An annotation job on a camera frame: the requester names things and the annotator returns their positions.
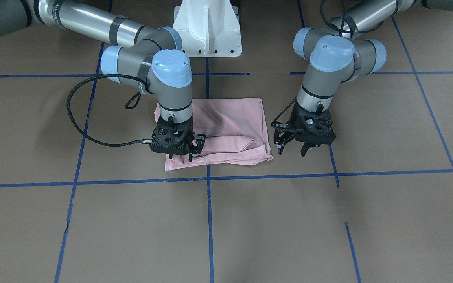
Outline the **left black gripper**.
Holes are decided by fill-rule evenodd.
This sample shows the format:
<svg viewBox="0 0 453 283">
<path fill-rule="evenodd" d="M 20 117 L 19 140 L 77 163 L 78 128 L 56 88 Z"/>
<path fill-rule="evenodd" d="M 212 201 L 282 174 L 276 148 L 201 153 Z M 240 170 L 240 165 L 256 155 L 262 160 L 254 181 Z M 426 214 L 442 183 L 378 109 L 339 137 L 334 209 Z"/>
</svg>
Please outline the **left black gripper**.
<svg viewBox="0 0 453 283">
<path fill-rule="evenodd" d="M 291 105 L 293 109 L 290 119 L 286 123 L 277 121 Z M 324 110 L 322 104 L 318 104 L 317 112 L 314 113 L 292 101 L 272 121 L 272 127 L 275 129 L 274 143 L 277 145 L 278 154 L 282 154 L 285 145 L 292 140 L 302 143 L 301 156 L 306 156 L 313 147 L 320 147 L 322 144 L 330 145 L 337 137 L 332 124 L 330 112 Z"/>
</svg>

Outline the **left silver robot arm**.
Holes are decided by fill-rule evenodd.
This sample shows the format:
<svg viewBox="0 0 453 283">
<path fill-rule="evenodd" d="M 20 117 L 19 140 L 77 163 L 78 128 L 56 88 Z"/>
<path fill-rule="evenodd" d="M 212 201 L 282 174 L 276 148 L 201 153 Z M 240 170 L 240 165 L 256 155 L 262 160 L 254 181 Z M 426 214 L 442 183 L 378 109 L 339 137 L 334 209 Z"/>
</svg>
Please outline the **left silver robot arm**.
<svg viewBox="0 0 453 283">
<path fill-rule="evenodd" d="M 301 155 L 336 138 L 329 106 L 341 83 L 370 75 L 385 64 L 387 51 L 378 40 L 358 40 L 372 32 L 384 20 L 414 6 L 453 11 L 453 0 L 362 0 L 350 9 L 342 4 L 342 13 L 327 20 L 320 28 L 302 28 L 293 40 L 294 52 L 309 61 L 298 95 L 286 123 L 273 120 L 274 144 L 278 154 L 292 140 L 302 143 Z"/>
</svg>

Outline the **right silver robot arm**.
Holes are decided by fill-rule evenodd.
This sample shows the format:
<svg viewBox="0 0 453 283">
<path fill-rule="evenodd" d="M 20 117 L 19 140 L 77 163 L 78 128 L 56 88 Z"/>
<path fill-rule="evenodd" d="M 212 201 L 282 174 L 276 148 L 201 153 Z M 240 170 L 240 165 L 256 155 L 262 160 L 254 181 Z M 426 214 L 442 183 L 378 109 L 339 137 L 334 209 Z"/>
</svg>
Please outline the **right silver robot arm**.
<svg viewBox="0 0 453 283">
<path fill-rule="evenodd" d="M 160 113 L 151 139 L 117 143 L 116 147 L 148 144 L 153 152 L 170 159 L 187 156 L 189 161 L 201 153 L 206 136 L 193 130 L 191 63 L 175 29 L 151 28 L 75 0 L 0 0 L 0 37 L 38 24 L 71 30 L 109 45 L 101 55 L 102 73 L 77 84 L 66 101 L 70 120 L 82 136 L 112 147 L 88 136 L 77 125 L 70 106 L 83 85 L 109 78 L 137 88 L 126 109 L 134 108 L 143 94 L 155 94 Z"/>
</svg>

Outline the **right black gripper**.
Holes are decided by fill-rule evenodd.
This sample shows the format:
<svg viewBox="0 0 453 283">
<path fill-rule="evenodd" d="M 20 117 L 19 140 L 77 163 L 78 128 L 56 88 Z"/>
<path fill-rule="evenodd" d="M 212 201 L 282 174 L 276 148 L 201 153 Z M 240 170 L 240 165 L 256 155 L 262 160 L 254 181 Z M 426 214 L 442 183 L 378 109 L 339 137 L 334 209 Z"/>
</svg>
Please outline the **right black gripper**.
<svg viewBox="0 0 453 283">
<path fill-rule="evenodd" d="M 158 118 L 149 146 L 156 153 L 188 155 L 188 161 L 191 162 L 194 154 L 201 154 L 205 140 L 205 134 L 194 133 L 192 118 L 182 123 Z"/>
</svg>

